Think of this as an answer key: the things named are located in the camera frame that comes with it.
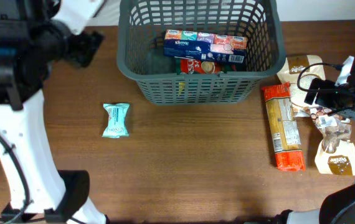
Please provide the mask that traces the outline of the Kleenex tissue multipack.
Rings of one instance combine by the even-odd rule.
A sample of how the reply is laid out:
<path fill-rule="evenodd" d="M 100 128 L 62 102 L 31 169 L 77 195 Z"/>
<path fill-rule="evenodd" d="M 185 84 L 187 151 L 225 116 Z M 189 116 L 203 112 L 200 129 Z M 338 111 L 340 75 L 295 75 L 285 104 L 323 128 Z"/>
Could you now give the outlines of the Kleenex tissue multipack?
<path fill-rule="evenodd" d="M 164 54 L 168 57 L 241 64 L 247 54 L 248 38 L 205 32 L 168 29 Z"/>

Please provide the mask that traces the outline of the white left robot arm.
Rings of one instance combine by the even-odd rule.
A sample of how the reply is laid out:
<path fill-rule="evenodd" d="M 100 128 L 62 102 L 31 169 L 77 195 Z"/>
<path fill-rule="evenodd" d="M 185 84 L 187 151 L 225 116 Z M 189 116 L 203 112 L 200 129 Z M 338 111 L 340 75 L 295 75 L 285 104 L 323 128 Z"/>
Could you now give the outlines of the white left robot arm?
<path fill-rule="evenodd" d="M 108 223 L 85 170 L 59 170 L 44 124 L 52 64 L 90 65 L 103 36 L 85 27 L 102 0 L 0 1 L 0 161 L 11 199 L 0 223 Z"/>

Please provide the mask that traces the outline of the beige nuts bag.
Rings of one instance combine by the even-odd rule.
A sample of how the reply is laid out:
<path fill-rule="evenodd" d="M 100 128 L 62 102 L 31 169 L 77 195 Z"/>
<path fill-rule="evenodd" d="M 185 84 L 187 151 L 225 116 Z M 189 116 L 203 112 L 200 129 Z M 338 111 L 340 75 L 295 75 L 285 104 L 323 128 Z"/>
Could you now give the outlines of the beige nuts bag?
<path fill-rule="evenodd" d="M 351 120 L 337 114 L 311 119 L 323 136 L 315 155 L 315 164 L 321 174 L 355 176 L 355 145 L 351 142 Z"/>

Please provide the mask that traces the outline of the teal wet wipes pack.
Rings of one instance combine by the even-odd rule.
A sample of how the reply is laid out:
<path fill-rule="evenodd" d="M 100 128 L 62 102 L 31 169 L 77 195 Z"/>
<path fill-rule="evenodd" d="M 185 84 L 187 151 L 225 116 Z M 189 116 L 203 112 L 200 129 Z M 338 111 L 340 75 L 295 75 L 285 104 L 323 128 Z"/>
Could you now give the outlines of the teal wet wipes pack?
<path fill-rule="evenodd" d="M 108 124 L 104 130 L 103 138 L 128 137 L 129 132 L 125 125 L 125 119 L 130 105 L 128 103 L 103 104 L 108 113 Z"/>

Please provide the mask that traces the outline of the green Nescafe coffee bag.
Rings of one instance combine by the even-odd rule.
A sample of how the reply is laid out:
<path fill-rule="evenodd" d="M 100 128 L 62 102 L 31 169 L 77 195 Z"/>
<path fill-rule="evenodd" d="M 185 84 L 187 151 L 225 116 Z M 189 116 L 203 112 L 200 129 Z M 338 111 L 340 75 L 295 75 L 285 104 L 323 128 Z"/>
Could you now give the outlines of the green Nescafe coffee bag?
<path fill-rule="evenodd" d="M 172 71 L 177 74 L 217 74 L 227 72 L 242 72 L 246 69 L 243 64 L 208 62 L 195 59 L 175 58 Z"/>

